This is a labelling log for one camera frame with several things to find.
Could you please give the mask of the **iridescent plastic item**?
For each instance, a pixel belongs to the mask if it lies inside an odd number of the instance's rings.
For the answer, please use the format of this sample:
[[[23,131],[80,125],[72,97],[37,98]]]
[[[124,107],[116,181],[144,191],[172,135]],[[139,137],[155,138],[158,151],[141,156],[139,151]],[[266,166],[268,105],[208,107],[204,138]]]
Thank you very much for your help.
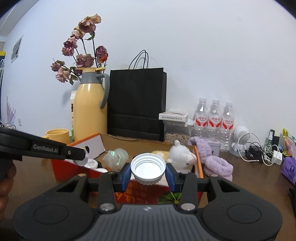
[[[109,150],[103,157],[103,161],[106,165],[106,169],[109,171],[119,172],[121,168],[129,160],[129,155],[126,150],[117,148],[115,150]]]

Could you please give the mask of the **white yellow plush toy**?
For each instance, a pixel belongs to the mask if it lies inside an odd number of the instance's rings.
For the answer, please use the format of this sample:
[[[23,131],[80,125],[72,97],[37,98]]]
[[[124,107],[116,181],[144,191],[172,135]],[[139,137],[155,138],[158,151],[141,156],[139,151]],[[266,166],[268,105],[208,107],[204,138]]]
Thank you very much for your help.
[[[197,157],[179,140],[174,141],[174,145],[167,151],[155,150],[152,154],[160,156],[167,164],[170,163],[177,172],[191,172],[196,164]]]

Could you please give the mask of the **white plastic jar lid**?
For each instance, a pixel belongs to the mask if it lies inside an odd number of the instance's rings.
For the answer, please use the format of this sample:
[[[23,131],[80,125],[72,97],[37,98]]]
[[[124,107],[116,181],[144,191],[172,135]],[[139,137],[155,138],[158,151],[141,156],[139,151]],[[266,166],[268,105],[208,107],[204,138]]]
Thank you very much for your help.
[[[133,158],[130,168],[137,182],[143,185],[155,185],[164,175],[166,163],[156,154],[143,153]]]

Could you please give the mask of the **white round charger disc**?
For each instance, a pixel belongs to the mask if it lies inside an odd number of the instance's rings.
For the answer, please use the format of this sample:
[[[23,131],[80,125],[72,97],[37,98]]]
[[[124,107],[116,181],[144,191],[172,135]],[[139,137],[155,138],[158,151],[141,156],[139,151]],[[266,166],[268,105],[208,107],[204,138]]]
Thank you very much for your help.
[[[88,162],[84,165],[85,168],[95,170],[98,168],[98,162],[93,159],[89,159]]]

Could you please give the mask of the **red orange cardboard box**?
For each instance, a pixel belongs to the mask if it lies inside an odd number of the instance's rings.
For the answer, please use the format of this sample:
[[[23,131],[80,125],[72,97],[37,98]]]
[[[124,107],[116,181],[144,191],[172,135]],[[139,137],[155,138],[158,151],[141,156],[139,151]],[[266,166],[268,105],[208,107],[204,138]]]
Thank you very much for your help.
[[[95,134],[74,143],[70,144],[71,147],[86,147],[90,149],[89,158],[100,162],[102,167],[109,169],[103,157],[108,150],[115,150],[117,148],[122,148],[129,154],[127,160],[128,163],[132,159],[142,153],[151,153],[153,151],[169,151],[171,144],[166,142],[142,140],[136,138],[123,138],[111,136],[108,134]],[[100,176],[100,172],[77,166],[71,160],[51,160],[53,172],[55,178],[58,182],[64,182],[78,174],[86,174],[89,178],[97,178]],[[158,198],[165,193],[169,192],[169,187],[167,185],[165,176],[162,177],[155,185],[142,185],[131,177],[131,181],[127,187],[125,193],[116,193],[117,203],[136,203],[136,204],[156,204],[158,203]]]

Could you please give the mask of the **clear seed container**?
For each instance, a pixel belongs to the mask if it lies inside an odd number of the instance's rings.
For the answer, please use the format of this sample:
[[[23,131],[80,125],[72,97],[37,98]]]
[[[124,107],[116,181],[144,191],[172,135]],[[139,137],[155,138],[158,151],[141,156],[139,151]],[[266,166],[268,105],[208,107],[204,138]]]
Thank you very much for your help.
[[[165,120],[165,142],[174,144],[175,140],[178,140],[182,145],[187,145],[191,137],[193,125],[191,120],[187,120],[187,122]]]

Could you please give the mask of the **purple fluffy headband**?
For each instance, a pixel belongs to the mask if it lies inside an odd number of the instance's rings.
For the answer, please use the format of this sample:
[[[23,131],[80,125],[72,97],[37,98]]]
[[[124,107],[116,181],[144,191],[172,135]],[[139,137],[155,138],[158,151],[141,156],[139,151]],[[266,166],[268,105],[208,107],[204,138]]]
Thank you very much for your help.
[[[200,137],[190,137],[188,145],[196,146],[201,163],[204,165],[204,173],[207,176],[218,175],[229,181],[233,179],[233,166],[221,157],[214,156],[208,142]]]

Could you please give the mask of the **yellow mug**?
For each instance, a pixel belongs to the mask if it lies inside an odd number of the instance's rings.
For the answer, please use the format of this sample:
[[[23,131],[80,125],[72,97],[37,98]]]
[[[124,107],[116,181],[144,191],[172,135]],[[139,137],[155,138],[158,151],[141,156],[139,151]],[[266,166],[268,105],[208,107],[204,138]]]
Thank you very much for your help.
[[[43,136],[43,138],[46,138],[48,140],[53,140],[57,142],[61,142],[64,144],[70,144],[70,136],[69,136],[69,130],[64,128],[57,128],[53,130],[49,130],[46,132],[46,134]]]

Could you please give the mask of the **left water bottle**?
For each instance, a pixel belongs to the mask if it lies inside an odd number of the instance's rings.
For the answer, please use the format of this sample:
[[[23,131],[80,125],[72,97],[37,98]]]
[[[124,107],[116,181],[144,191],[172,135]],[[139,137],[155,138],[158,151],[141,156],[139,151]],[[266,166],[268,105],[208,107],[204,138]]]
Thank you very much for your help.
[[[207,128],[209,122],[209,114],[207,108],[207,99],[199,98],[195,114],[193,135],[198,137],[207,137]]]

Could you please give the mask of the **water bottle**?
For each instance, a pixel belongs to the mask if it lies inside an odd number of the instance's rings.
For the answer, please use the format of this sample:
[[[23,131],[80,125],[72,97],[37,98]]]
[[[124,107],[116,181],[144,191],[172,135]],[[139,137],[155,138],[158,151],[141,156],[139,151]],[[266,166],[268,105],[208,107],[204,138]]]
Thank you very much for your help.
[[[221,139],[222,111],[220,101],[214,99],[209,109],[209,136],[217,140]]]
[[[207,137],[207,128],[209,122],[209,114],[207,108],[207,99],[199,98],[195,114],[193,135],[198,137]]]
[[[233,111],[233,103],[232,102],[226,102],[226,106],[224,107],[223,113],[222,113],[222,146],[221,150],[226,152],[230,148],[230,140],[233,133],[233,127],[234,127],[234,120],[235,115]]]

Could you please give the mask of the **milk carton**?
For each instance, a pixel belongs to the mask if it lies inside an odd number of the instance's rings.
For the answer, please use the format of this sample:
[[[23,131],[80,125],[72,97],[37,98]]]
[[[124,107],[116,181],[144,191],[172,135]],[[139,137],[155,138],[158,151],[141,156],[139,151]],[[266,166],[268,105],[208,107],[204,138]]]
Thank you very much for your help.
[[[76,90],[71,91],[70,96],[70,117],[71,117],[71,139],[74,142],[74,99],[76,95]]]

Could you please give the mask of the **white flat box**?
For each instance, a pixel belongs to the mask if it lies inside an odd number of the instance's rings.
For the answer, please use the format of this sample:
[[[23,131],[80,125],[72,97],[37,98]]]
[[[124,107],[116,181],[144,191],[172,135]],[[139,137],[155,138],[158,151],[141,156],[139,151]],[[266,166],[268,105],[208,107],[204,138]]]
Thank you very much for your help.
[[[163,113],[159,113],[159,120],[185,123],[188,120],[188,113],[183,113],[179,111],[165,111]]]

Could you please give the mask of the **black paper shopping bag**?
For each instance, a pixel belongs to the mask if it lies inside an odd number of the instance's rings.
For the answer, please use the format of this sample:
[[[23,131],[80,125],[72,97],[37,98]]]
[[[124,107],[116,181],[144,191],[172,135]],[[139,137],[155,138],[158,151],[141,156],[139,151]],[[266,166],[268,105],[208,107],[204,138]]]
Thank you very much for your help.
[[[142,50],[127,69],[111,70],[107,102],[107,133],[113,136],[162,142],[166,110],[167,74],[149,68],[149,54]]]

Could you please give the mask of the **middle water bottle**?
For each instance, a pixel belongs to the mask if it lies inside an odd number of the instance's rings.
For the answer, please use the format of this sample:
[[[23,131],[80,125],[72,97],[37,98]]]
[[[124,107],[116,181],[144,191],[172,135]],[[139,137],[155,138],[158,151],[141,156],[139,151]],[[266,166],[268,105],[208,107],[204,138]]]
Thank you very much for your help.
[[[209,136],[217,140],[221,139],[222,111],[220,101],[214,99],[209,109]]]

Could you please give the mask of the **right water bottle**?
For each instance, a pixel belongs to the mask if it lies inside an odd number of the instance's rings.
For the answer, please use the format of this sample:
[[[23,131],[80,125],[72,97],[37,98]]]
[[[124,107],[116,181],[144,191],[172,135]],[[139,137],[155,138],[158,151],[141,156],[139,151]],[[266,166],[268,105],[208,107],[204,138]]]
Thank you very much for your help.
[[[233,111],[233,103],[232,102],[226,102],[226,106],[224,107],[223,113],[222,113],[222,146],[221,150],[226,152],[230,148],[230,140],[233,133],[233,127],[234,127],[234,120],[235,115]]]

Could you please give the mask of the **small white desk fan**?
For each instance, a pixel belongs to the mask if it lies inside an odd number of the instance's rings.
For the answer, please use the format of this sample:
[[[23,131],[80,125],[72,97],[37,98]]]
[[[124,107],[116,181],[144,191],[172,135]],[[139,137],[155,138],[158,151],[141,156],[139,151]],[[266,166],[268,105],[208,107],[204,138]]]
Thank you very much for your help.
[[[247,150],[246,144],[250,139],[250,132],[245,126],[237,126],[234,129],[232,138],[233,143],[230,146],[230,154],[237,157],[246,157],[245,151]]]

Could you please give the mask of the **yellow thermos jug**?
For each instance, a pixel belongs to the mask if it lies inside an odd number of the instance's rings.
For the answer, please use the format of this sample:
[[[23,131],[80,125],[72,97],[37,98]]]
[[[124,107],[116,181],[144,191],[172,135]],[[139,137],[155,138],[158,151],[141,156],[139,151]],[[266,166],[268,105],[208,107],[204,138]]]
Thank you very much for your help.
[[[105,68],[84,68],[74,98],[74,140],[107,133],[107,101],[110,91]]]

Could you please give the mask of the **white usb charger plug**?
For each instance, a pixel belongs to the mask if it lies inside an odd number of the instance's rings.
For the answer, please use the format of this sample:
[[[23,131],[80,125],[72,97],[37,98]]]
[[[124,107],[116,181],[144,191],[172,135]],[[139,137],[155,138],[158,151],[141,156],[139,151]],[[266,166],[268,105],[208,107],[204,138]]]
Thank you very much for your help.
[[[277,164],[280,166],[282,163],[282,153],[274,150],[271,161],[272,161],[272,164]]]

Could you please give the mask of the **purple tissue pack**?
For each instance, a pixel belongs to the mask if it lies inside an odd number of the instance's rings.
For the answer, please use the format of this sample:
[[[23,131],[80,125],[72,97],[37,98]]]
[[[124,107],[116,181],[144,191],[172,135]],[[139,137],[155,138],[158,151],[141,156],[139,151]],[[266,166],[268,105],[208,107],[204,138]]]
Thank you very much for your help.
[[[296,160],[294,157],[286,157],[284,159],[281,173],[293,186],[295,186]]]

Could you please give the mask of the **dried pink rose bouquet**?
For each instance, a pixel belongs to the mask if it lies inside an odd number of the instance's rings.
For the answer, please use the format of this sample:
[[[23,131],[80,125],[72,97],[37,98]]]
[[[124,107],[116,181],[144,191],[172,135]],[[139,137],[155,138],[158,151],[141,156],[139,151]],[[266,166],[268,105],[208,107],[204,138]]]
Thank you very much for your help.
[[[63,43],[61,52],[65,57],[72,57],[74,63],[70,66],[62,60],[54,60],[51,70],[55,72],[55,78],[60,83],[82,80],[82,72],[87,68],[95,68],[96,71],[104,72],[107,66],[108,51],[103,46],[95,45],[96,27],[100,24],[100,15],[86,16],[79,21],[70,37]]]

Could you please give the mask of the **colourful snack packet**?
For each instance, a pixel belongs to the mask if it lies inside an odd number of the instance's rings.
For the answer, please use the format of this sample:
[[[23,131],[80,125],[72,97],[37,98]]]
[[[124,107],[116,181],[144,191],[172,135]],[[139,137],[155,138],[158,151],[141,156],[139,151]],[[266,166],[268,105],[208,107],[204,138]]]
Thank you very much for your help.
[[[284,140],[284,154],[286,156],[295,157],[295,137],[286,129],[282,130],[282,135]]]

